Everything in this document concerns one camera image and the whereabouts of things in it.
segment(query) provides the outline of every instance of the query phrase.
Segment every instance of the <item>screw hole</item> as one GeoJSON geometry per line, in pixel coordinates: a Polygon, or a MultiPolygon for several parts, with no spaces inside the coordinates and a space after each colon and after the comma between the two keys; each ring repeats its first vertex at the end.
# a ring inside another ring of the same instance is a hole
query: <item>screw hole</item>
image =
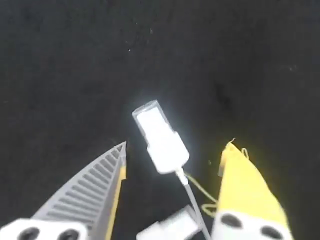
{"type": "Polygon", "coordinates": [[[272,226],[262,227],[261,234],[272,239],[283,239],[282,234],[272,226]]]}
{"type": "Polygon", "coordinates": [[[61,233],[58,237],[58,240],[77,240],[79,233],[76,230],[68,229],[61,233]]]}
{"type": "Polygon", "coordinates": [[[36,227],[29,227],[23,230],[19,236],[18,240],[35,240],[40,233],[40,230],[36,227]]]}
{"type": "Polygon", "coordinates": [[[225,214],[221,217],[221,222],[229,227],[242,228],[242,223],[236,216],[232,214],[225,214]]]}

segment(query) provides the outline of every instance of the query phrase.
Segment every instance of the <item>yellow tape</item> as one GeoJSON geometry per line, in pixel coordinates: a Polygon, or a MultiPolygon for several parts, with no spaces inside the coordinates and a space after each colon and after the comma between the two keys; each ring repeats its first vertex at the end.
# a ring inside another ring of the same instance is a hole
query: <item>yellow tape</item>
{"type": "Polygon", "coordinates": [[[119,202],[119,195],[120,195],[120,189],[121,189],[121,182],[122,180],[126,179],[126,166],[122,166],[120,169],[118,182],[116,183],[116,189],[114,193],[114,199],[113,199],[113,205],[110,212],[110,218],[105,234],[105,240],[110,240],[112,236],[112,231],[114,229],[115,219],[116,219],[116,212],[119,202]]]}

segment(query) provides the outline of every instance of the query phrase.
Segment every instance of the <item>black fabric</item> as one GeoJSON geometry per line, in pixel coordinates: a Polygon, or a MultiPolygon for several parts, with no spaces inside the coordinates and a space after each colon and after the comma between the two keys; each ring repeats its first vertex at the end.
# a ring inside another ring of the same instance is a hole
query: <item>black fabric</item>
{"type": "Polygon", "coordinates": [[[123,140],[128,179],[113,239],[135,239],[184,207],[183,188],[156,173],[131,117],[158,99],[190,152],[185,169],[205,188],[218,195],[220,153],[236,137],[295,238],[319,239],[319,1],[0,4],[2,225],[30,217],[123,140]]]}

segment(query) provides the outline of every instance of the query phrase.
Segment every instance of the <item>white cable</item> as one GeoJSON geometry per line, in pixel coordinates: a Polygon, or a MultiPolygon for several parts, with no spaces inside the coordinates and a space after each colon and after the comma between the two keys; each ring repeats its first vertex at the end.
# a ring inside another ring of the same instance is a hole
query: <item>white cable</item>
{"type": "Polygon", "coordinates": [[[177,171],[175,171],[175,174],[177,175],[177,177],[179,178],[180,182],[182,183],[182,185],[184,186],[185,190],[186,190],[186,193],[188,194],[188,197],[191,201],[191,204],[194,208],[194,211],[195,211],[195,214],[196,214],[196,217],[197,217],[197,220],[198,220],[198,223],[200,224],[201,228],[202,228],[202,232],[203,232],[203,235],[205,237],[206,240],[211,240],[211,236],[209,234],[209,231],[206,227],[206,224],[205,224],[205,221],[201,215],[201,212],[200,212],[200,209],[199,209],[199,206],[197,204],[197,201],[196,201],[196,198],[191,190],[191,187],[188,183],[188,179],[187,177],[185,176],[185,173],[184,173],[184,170],[181,168],[179,168],[177,171]]]}

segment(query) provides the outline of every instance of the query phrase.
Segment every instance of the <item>yellow string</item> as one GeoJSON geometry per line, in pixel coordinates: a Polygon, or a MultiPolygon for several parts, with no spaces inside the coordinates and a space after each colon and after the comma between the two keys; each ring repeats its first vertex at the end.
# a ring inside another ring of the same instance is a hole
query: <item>yellow string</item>
{"type": "Polygon", "coordinates": [[[249,159],[249,153],[248,153],[248,150],[246,148],[242,148],[241,149],[241,153],[248,159],[249,159]]]}
{"type": "Polygon", "coordinates": [[[217,200],[210,195],[210,193],[208,193],[201,185],[200,183],[197,182],[197,180],[195,180],[190,174],[188,173],[184,173],[185,176],[190,180],[190,182],[192,182],[208,199],[210,199],[212,202],[214,202],[214,204],[212,203],[205,203],[201,205],[201,209],[202,211],[207,214],[208,216],[214,218],[216,215],[215,211],[209,210],[209,209],[215,209],[217,208],[217,200]]]}

